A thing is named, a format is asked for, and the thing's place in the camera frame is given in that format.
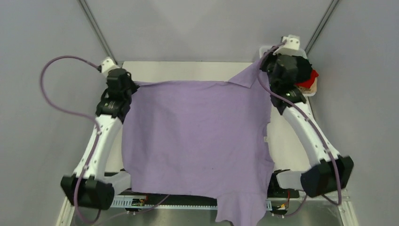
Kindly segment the purple t shirt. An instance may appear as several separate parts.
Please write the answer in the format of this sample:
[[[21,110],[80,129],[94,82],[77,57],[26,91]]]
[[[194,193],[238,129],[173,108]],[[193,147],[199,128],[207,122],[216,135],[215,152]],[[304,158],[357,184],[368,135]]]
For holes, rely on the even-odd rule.
[[[274,169],[259,67],[255,61],[228,81],[136,78],[121,145],[132,190],[213,198],[217,222],[255,226]]]

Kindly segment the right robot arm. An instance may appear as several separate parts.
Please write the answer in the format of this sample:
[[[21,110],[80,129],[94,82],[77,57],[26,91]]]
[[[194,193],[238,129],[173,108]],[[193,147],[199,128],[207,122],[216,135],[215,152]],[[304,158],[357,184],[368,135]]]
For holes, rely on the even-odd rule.
[[[343,156],[328,141],[316,121],[301,91],[295,86],[301,68],[297,56],[264,53],[258,76],[262,87],[270,94],[272,106],[289,123],[306,151],[310,168],[306,171],[278,170],[274,172],[269,191],[282,196],[288,189],[305,192],[309,197],[324,196],[346,188],[354,162]]]

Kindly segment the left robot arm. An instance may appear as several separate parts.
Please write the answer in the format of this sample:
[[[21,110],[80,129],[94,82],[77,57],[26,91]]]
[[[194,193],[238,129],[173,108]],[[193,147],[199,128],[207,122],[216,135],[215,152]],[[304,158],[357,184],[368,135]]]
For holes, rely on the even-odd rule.
[[[107,89],[96,107],[95,126],[90,141],[78,166],[70,176],[63,176],[61,188],[71,205],[97,210],[107,210],[114,196],[124,189],[140,194],[144,181],[119,172],[106,177],[105,166],[113,142],[130,110],[132,95],[138,85],[123,68],[106,73]]]

